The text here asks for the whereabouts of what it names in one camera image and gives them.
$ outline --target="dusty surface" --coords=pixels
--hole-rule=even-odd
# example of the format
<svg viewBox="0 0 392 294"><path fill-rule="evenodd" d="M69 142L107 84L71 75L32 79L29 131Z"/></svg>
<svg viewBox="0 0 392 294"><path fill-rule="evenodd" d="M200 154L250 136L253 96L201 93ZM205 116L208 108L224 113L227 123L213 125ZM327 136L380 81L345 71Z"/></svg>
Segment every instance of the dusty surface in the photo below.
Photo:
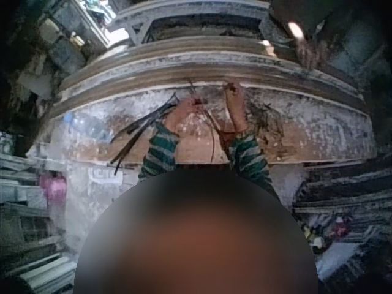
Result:
<svg viewBox="0 0 392 294"><path fill-rule="evenodd" d="M206 100L206 109L223 130L232 130L220 86L197 86ZM163 105L172 94L189 95L187 88L146 91L125 95L81 108L119 131L138 118ZM371 121L368 116L329 102L292 92L269 88L247 88L248 119L257 131L258 142L270 163L322 162L363 159L375 154ZM112 145L83 138L61 121L53 122L49 158L108 162L130 137L123 136ZM140 163L148 150L154 129L148 129L124 162ZM214 140L203 116L189 117L178 133L181 143L176 156L180 163L220 164L227 162L217 134Z"/></svg>
<svg viewBox="0 0 392 294"><path fill-rule="evenodd" d="M113 173L113 170L88 164L67 166L66 244L75 258L100 215L113 200L137 183L138 171L120 171L122 181L119 181L118 177L108 178L106 172Z"/></svg>

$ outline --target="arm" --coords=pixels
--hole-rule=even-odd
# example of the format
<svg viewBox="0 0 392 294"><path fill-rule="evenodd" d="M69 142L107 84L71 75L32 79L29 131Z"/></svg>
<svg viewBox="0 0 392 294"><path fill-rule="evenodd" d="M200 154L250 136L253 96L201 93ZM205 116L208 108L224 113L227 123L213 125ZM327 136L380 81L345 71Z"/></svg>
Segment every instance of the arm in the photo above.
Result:
<svg viewBox="0 0 392 294"><path fill-rule="evenodd" d="M237 133L229 148L231 168L240 177L251 181L279 199L272 186L264 153L255 135L248 131L243 88L239 83L231 83L225 87L225 93L228 112Z"/></svg>
<svg viewBox="0 0 392 294"><path fill-rule="evenodd" d="M174 153L178 142L179 137L176 133L169 131L162 124L157 125L157 133L150 139L148 153L143 158L139 182L176 168Z"/></svg>
<svg viewBox="0 0 392 294"><path fill-rule="evenodd" d="M186 99L167 116L164 124L157 125L157 133L150 139L148 153L143 158L138 176L139 183L161 173L175 170L175 151L179 142L179 137L175 133L177 124L197 110L195 99Z"/></svg>

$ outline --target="light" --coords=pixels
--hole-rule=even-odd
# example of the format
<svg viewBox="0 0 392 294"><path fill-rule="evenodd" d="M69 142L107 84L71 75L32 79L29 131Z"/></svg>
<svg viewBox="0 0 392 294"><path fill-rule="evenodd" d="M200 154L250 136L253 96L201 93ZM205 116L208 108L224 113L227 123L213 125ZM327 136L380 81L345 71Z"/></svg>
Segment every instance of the light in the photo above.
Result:
<svg viewBox="0 0 392 294"><path fill-rule="evenodd" d="M261 43L262 43L264 46L271 46L271 43L270 43L268 40L262 40Z"/></svg>
<svg viewBox="0 0 392 294"><path fill-rule="evenodd" d="M292 32L294 38L298 40L303 40L304 39L304 33L302 32L301 28L294 22L289 22L288 23L288 28Z"/></svg>
<svg viewBox="0 0 392 294"><path fill-rule="evenodd" d="M272 44L268 41L268 40L262 40L261 42L259 42L260 44L262 44L263 46L265 46L265 52L272 56L272 57L276 57L275 54L275 47L272 46Z"/></svg>

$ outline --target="green striped shirt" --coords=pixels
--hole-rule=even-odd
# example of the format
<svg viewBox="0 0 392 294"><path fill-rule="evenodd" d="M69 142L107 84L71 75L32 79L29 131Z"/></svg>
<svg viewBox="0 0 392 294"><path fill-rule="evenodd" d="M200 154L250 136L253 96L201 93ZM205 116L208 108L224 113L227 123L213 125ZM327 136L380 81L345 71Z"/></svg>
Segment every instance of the green striped shirt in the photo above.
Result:
<svg viewBox="0 0 392 294"><path fill-rule="evenodd" d="M158 124L157 133L149 142L150 147L138 176L139 182L161 173L171 172L176 168L175 150L179 142L177 134ZM264 153L253 134L236 138L229 148L229 154L230 167L238 176L251 181L279 199L272 186Z"/></svg>

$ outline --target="hand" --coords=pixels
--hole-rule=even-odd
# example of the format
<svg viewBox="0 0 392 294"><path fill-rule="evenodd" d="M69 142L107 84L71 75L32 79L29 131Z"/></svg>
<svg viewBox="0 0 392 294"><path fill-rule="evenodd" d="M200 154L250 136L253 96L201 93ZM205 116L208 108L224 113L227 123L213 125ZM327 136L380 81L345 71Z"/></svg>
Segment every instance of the hand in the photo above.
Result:
<svg viewBox="0 0 392 294"><path fill-rule="evenodd" d="M236 132L247 129L244 89L238 82L224 85L226 105Z"/></svg>
<svg viewBox="0 0 392 294"><path fill-rule="evenodd" d="M175 132L177 125L186 119L191 113L200 112L203 107L200 103L201 99L198 94L193 94L187 97L185 100L181 101L177 107L169 113L166 117L165 127L171 131Z"/></svg>
<svg viewBox="0 0 392 294"><path fill-rule="evenodd" d="M325 62L328 46L325 41L321 41L316 46L310 44L307 40L296 41L296 54L302 64L307 69L316 69Z"/></svg>

